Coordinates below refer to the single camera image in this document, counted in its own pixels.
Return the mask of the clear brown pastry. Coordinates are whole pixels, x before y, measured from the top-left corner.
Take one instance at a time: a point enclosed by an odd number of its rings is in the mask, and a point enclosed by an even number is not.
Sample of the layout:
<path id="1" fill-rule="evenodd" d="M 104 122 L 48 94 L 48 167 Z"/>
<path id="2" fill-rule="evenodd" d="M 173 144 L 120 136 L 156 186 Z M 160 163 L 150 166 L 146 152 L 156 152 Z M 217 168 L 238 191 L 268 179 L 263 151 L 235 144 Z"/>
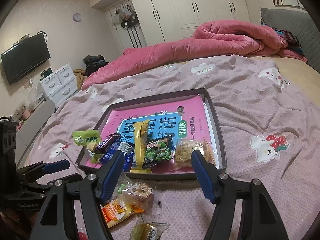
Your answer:
<path id="1" fill-rule="evenodd" d="M 154 193 L 148 184 L 141 181 L 134 182 L 125 173 L 122 173 L 110 200 L 115 199 L 147 210 L 153 206 Z"/>

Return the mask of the orange cake packet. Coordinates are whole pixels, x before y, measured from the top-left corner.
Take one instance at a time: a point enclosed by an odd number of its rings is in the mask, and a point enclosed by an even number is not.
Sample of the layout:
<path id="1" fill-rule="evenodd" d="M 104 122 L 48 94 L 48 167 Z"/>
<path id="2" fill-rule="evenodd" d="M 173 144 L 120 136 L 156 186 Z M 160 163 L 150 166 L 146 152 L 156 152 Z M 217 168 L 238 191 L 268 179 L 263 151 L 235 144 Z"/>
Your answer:
<path id="1" fill-rule="evenodd" d="M 144 212 L 140 207 L 124 202 L 120 199 L 115 199 L 109 202 L 101 208 L 101 211 L 108 228 L 112 228 L 129 218 L 131 215 Z"/>

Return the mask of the brown snickers bar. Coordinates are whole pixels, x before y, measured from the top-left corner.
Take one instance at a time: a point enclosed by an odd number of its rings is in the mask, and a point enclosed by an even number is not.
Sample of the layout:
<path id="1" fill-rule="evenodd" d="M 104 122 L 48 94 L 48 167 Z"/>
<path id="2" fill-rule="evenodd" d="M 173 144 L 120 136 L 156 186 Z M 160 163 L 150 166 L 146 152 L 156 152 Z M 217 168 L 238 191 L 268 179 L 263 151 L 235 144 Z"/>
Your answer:
<path id="1" fill-rule="evenodd" d="M 94 153 L 104 154 L 107 149 L 119 138 L 121 137 L 120 133 L 110 134 L 105 140 L 103 140 L 94 150 Z"/>

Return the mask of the clear bag crispy noodles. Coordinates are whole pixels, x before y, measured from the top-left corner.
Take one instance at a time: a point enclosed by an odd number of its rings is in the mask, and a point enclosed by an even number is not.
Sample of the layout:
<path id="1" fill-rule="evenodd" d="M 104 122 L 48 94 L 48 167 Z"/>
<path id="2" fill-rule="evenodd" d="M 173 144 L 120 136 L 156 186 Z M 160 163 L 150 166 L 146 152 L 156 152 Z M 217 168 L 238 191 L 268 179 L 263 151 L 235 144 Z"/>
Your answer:
<path id="1" fill-rule="evenodd" d="M 199 150 L 207 162 L 215 164 L 214 151 L 206 139 L 179 139 L 175 148 L 174 166 L 191 168 L 191 155 L 195 150 Z"/>

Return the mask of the yellow long snack bar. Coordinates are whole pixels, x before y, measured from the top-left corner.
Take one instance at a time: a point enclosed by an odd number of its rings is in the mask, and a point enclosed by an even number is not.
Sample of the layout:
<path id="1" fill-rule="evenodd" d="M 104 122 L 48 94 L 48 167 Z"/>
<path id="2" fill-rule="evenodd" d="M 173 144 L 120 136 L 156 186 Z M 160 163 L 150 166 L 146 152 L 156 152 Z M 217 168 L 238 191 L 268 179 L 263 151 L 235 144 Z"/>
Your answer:
<path id="1" fill-rule="evenodd" d="M 135 153 L 130 172 L 133 173 L 152 173 L 151 168 L 143 169 L 143 163 L 146 155 L 146 141 L 148 137 L 149 119 L 136 122 L 134 128 Z"/>

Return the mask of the green peas snack packet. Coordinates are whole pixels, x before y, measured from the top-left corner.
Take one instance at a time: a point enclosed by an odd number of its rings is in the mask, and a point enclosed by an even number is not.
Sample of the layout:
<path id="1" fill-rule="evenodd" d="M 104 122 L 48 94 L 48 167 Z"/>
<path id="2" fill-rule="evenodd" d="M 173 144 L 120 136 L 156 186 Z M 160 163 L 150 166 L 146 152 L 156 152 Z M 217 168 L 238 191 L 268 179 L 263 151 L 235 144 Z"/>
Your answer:
<path id="1" fill-rule="evenodd" d="M 172 159 L 171 146 L 172 136 L 166 136 L 159 139 L 152 139 L 147 142 L 146 152 L 142 168 L 146 170 L 163 161 Z"/>

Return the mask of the white drawer cabinet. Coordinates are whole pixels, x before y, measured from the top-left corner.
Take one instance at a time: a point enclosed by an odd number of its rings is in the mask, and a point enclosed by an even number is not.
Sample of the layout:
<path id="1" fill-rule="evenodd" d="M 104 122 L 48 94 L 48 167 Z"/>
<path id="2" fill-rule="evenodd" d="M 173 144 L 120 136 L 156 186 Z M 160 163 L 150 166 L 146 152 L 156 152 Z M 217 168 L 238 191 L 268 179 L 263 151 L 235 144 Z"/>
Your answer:
<path id="1" fill-rule="evenodd" d="M 66 64 L 39 82 L 38 88 L 45 99 L 51 100 L 55 108 L 78 92 L 76 76 L 70 64 Z"/>

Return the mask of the tan knitted blanket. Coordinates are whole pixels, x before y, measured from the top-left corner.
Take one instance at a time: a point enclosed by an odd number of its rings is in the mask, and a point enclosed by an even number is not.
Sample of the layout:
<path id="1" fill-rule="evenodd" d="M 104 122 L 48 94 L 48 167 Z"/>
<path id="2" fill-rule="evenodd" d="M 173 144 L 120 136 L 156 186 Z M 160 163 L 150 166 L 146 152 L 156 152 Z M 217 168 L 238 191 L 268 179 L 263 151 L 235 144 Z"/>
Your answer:
<path id="1" fill-rule="evenodd" d="M 78 90 L 80 90 L 81 86 L 83 85 L 83 83 L 87 79 L 87 76 L 85 75 L 86 71 L 84 69 L 75 69 L 75 70 L 73 70 L 73 73 L 76 77 L 77 88 L 78 88 Z"/>

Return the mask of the dark clothes pile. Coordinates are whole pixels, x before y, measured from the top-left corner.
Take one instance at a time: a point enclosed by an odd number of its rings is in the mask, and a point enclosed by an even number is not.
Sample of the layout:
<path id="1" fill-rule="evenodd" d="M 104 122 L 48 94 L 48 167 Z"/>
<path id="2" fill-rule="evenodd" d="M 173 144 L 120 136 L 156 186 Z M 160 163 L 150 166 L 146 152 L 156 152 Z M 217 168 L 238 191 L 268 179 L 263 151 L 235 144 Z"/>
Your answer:
<path id="1" fill-rule="evenodd" d="M 83 59 L 83 62 L 86 65 L 86 77 L 89 77 L 92 73 L 95 73 L 99 68 L 109 64 L 109 62 L 105 61 L 105 58 L 101 55 L 88 55 Z"/>

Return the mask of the pink folded quilt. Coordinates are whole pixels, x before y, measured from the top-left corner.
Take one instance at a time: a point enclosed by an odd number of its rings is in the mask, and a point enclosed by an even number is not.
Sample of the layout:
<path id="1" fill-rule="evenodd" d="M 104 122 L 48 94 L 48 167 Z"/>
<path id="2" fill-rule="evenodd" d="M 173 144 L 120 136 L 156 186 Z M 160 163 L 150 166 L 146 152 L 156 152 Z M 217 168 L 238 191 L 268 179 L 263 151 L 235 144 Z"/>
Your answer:
<path id="1" fill-rule="evenodd" d="M 128 48 L 121 57 L 91 74 L 82 90 L 94 84 L 116 81 L 126 76 L 163 66 L 217 55 L 289 57 L 307 62 L 306 57 L 289 49 L 288 42 L 267 25 L 239 20 L 203 23 L 192 37 L 143 48 Z"/>

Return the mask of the striped dark clothes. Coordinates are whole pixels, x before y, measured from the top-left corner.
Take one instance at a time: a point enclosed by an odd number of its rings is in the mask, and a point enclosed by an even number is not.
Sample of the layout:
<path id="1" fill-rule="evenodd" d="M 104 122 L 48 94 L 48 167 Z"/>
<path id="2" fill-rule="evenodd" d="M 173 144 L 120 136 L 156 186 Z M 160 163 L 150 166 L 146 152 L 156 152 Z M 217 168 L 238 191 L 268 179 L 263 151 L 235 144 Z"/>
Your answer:
<path id="1" fill-rule="evenodd" d="M 285 29 L 273 29 L 280 37 L 282 37 L 287 42 L 288 49 L 297 52 L 301 56 L 305 56 L 302 45 L 300 44 L 298 38 L 293 35 L 293 33 Z"/>

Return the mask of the cream white wardrobe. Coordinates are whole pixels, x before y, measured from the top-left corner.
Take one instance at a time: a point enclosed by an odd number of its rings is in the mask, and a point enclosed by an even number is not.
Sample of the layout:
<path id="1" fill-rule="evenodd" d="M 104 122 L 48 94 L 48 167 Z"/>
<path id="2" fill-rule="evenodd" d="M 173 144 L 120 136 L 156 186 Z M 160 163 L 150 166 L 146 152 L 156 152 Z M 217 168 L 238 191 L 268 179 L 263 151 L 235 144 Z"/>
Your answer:
<path id="1" fill-rule="evenodd" d="M 104 9 L 120 0 L 89 0 Z M 148 46 L 191 37 L 196 28 L 218 20 L 250 20 L 245 0 L 131 0 Z"/>

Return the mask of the grey quilted headboard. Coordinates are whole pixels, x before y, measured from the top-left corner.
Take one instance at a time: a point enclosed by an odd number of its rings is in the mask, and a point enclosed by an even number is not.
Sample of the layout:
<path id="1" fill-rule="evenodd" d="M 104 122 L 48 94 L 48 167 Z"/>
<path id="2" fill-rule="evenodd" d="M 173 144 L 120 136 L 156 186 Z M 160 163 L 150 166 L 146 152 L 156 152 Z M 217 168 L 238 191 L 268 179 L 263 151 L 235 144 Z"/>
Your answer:
<path id="1" fill-rule="evenodd" d="M 319 73 L 319 30 L 306 12 L 260 8 L 261 22 L 290 31 L 302 45 L 308 64 Z"/>

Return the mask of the black wall television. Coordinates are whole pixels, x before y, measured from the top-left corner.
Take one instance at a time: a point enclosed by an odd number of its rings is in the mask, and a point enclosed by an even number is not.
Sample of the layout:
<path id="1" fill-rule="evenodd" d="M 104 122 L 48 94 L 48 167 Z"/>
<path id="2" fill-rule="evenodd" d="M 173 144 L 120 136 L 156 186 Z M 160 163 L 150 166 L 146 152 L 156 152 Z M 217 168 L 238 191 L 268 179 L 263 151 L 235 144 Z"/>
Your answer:
<path id="1" fill-rule="evenodd" d="M 50 59 L 44 33 L 26 38 L 1 54 L 2 67 L 8 85 L 18 82 Z"/>

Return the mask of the round wall clock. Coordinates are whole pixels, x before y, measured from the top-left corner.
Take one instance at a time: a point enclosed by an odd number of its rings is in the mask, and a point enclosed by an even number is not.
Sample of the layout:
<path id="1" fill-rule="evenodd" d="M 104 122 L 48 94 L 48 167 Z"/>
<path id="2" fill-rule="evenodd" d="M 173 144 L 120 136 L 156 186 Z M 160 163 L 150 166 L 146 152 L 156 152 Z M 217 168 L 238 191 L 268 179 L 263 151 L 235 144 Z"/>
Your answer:
<path id="1" fill-rule="evenodd" d="M 73 15 L 73 17 L 72 17 L 72 19 L 75 21 L 75 22 L 81 22 L 81 20 L 82 20 L 82 17 L 81 17 L 81 15 L 79 14 L 79 13 L 75 13 L 74 15 Z"/>

